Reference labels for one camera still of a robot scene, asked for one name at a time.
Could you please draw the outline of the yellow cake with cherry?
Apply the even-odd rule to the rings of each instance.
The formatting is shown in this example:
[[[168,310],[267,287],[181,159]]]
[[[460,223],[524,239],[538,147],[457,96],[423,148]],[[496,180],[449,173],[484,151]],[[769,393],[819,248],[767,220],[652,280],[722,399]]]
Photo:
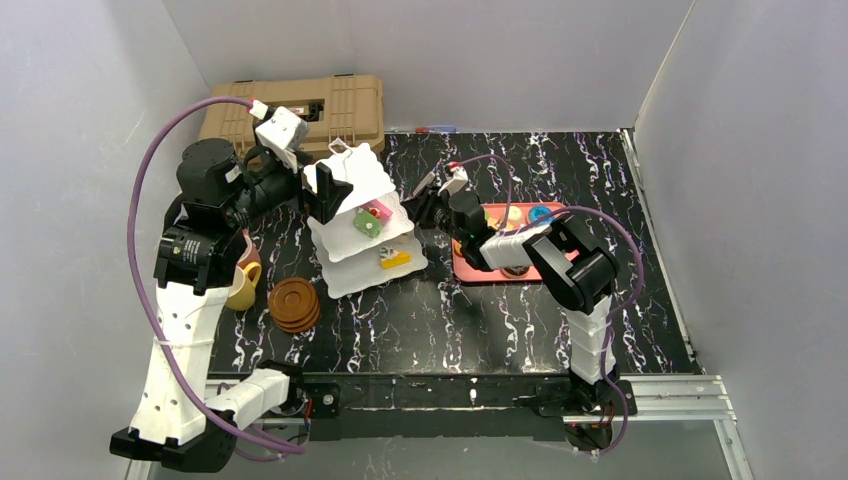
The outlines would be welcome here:
[[[491,214],[489,211],[486,212],[486,220],[488,226],[493,230],[497,231],[501,228],[502,219],[494,214]]]

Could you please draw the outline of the green roll cake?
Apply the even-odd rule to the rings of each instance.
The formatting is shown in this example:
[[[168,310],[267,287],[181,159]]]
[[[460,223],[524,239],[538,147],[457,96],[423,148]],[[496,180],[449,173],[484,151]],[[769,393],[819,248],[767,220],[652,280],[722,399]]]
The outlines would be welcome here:
[[[371,239],[379,236],[382,231],[382,222],[369,210],[359,209],[353,217],[352,224],[358,232]]]

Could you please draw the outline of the pink cake slice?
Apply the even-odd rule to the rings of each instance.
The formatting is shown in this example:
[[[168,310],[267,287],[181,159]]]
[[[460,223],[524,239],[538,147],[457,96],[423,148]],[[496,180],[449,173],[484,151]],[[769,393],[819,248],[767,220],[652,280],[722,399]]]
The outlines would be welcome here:
[[[381,224],[385,225],[393,215],[390,207],[379,200],[372,200],[363,206],[363,209],[374,216]]]

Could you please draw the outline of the yellow cake slice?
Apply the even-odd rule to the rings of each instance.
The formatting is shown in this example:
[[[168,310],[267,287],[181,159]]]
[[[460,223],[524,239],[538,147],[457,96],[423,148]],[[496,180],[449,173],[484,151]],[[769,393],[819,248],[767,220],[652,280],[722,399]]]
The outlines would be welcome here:
[[[380,267],[384,270],[396,268],[411,261],[411,255],[393,247],[382,246],[379,251]]]

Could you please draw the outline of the white three-tier cake stand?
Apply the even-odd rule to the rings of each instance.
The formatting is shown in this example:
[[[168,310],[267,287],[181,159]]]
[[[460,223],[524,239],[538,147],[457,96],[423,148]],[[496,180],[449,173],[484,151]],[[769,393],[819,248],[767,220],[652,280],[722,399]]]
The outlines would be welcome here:
[[[370,146],[366,143],[350,146],[337,138],[328,148],[330,156],[316,163],[326,164],[336,179],[353,185],[352,193],[330,222],[321,224],[310,216],[307,218],[328,296],[339,299],[424,269],[428,261],[414,235],[414,224],[401,206],[393,180]],[[382,224],[380,235],[373,239],[358,232],[352,224],[357,211],[372,200],[383,202],[393,211],[390,220]],[[411,261],[382,269],[379,262],[382,246],[408,252]]]

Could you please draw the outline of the tan plastic tool case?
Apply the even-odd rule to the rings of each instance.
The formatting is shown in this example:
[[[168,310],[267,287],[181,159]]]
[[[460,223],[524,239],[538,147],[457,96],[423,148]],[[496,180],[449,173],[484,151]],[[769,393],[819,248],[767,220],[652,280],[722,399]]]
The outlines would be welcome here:
[[[316,159],[329,157],[328,145],[337,138],[350,146],[366,143],[377,154],[385,147],[384,89],[375,75],[239,81],[217,85],[212,94],[257,99],[291,110],[309,126],[300,149]],[[216,104],[205,109],[198,138],[223,138],[242,157],[256,145],[254,122],[244,107]]]

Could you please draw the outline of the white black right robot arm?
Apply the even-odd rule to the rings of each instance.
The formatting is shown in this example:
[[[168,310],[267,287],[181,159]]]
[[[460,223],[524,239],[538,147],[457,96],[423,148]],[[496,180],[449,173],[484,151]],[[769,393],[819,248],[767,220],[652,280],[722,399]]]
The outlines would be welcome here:
[[[572,327],[571,392],[585,408],[603,405],[615,388],[609,345],[612,287],[620,266],[586,227],[563,207],[524,227],[490,226],[479,196],[423,187],[402,203],[411,220],[455,240],[465,263],[479,272],[535,270],[566,311]]]

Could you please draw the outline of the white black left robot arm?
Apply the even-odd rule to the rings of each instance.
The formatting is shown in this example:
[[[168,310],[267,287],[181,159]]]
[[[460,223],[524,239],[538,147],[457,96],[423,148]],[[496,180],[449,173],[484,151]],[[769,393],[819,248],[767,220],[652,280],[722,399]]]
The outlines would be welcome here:
[[[301,197],[312,157],[295,148],[275,152],[257,146],[251,170],[222,138],[190,144],[176,169],[180,187],[165,216],[154,265],[156,291],[148,295],[135,245],[130,271],[153,331],[148,373],[130,424],[114,433],[109,450],[189,473],[223,469],[239,442],[274,458],[300,455],[302,445],[252,424],[295,399],[297,369],[261,363],[246,379],[211,399],[203,396],[219,318],[226,307],[249,224]]]

